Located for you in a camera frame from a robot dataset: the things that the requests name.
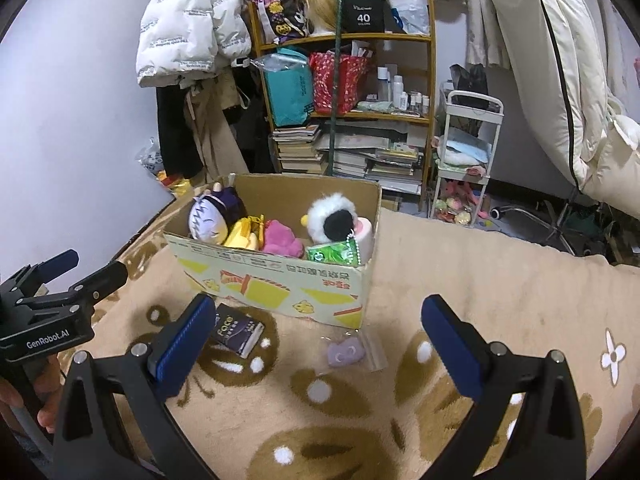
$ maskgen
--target beige blanket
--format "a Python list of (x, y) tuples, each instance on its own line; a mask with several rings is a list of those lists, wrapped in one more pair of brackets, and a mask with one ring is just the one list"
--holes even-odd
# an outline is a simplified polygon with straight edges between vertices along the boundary
[[(124, 253), (130, 281), (98, 306), (102, 319), (85, 345), (94, 356), (150, 340), (198, 291), (159, 231), (179, 205)], [(222, 480), (420, 478), (470, 406), (420, 327), (422, 300), (437, 292), (489, 341), (522, 354), (565, 352), (593, 474), (640, 408), (640, 273), (386, 210), (379, 229), (366, 324), (380, 334), (388, 367), (316, 377), (319, 339), (331, 329), (246, 307), (266, 325), (250, 357), (207, 345), (169, 402), (204, 460)], [(521, 399), (512, 401), (482, 468), (507, 441)], [(144, 455), (126, 411), (124, 419)]]

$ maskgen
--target white utility cart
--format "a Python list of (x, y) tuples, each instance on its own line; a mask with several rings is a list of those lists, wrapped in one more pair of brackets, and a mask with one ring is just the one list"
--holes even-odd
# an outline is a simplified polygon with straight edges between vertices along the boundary
[[(453, 98), (456, 96), (464, 96), (464, 97), (472, 97), (476, 99), (482, 99), (484, 101), (489, 101), (490, 103), (494, 103), (498, 105), (498, 112), (490, 112), (488, 110), (482, 110), (480, 108), (472, 108), (469, 106), (462, 106), (453, 104)], [(447, 139), (449, 137), (449, 126), (450, 119), (452, 116), (454, 117), (464, 117), (467, 119), (475, 119), (478, 121), (482, 121), (485, 123), (495, 124), (495, 134), (494, 141), (491, 143), (491, 150), (488, 153), (488, 161), (486, 163), (486, 174), (485, 176), (471, 176), (467, 174), (466, 168), (464, 167), (454, 167), (449, 164), (445, 164), (440, 157), (437, 159), (436, 163), (436, 171), (437, 171), (437, 182), (436, 189), (434, 192), (433, 200), (431, 202), (431, 212), (429, 214), (429, 218), (433, 218), (436, 207), (436, 200), (440, 195), (440, 187), (442, 184), (442, 179), (448, 180), (457, 180), (460, 182), (469, 182), (472, 184), (478, 184), (482, 186), (482, 191), (480, 192), (480, 200), (478, 201), (478, 205), (474, 208), (474, 212), (471, 217), (470, 226), (476, 224), (476, 219), (478, 218), (478, 213), (480, 212), (480, 208), (482, 207), (482, 199), (484, 198), (484, 192), (486, 191), (486, 186), (489, 184), (491, 180), (491, 168), (494, 164), (494, 156), (495, 149), (498, 145), (498, 137), (500, 136), (500, 127), (502, 126), (502, 120), (504, 119), (504, 105), (500, 99), (496, 99), (495, 97), (491, 97), (489, 95), (479, 94), (476, 92), (467, 92), (463, 90), (453, 90), (449, 93), (447, 97), (447, 119), (444, 127), (444, 135), (441, 137), (440, 142), (443, 146), (443, 153), (446, 151)]]

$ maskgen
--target human hand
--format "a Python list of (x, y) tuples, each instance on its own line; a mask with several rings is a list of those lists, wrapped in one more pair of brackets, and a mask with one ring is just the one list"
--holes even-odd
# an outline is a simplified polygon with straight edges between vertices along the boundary
[[(38, 412), (38, 423), (49, 433), (53, 433), (58, 418), (58, 407), (62, 398), (62, 384), (60, 384), (60, 362), (57, 356), (50, 355), (47, 358), (47, 366), (33, 383), (33, 389), (39, 395), (49, 394), (44, 406)], [(0, 378), (0, 412), (3, 415), (7, 410), (2, 409), (2, 404), (12, 408), (21, 408), (24, 403), (22, 397), (8, 381)]]

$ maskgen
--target teal bag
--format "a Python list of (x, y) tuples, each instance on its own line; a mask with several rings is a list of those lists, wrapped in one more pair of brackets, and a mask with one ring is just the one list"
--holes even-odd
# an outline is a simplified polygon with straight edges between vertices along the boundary
[(309, 58), (291, 48), (279, 48), (280, 54), (299, 57), (307, 62), (300, 68), (265, 72), (271, 116), (276, 126), (297, 126), (309, 118), (314, 109), (314, 87)]

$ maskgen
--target jacket sleeve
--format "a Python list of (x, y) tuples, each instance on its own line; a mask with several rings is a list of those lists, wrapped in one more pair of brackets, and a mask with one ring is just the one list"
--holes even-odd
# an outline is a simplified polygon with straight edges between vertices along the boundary
[(211, 13), (211, 0), (151, 0), (140, 24), (138, 84), (167, 86), (213, 72)]
[(240, 16), (240, 0), (211, 0), (218, 52), (230, 62), (248, 56), (251, 37)]

